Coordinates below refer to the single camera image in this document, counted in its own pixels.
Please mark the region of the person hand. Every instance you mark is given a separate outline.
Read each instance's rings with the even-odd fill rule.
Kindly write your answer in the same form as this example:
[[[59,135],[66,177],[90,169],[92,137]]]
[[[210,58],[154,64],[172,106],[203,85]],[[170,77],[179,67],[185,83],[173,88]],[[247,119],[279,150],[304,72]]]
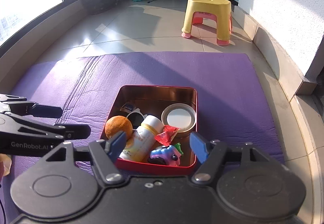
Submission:
[[[10,174],[12,158],[10,155],[0,154],[0,178]]]

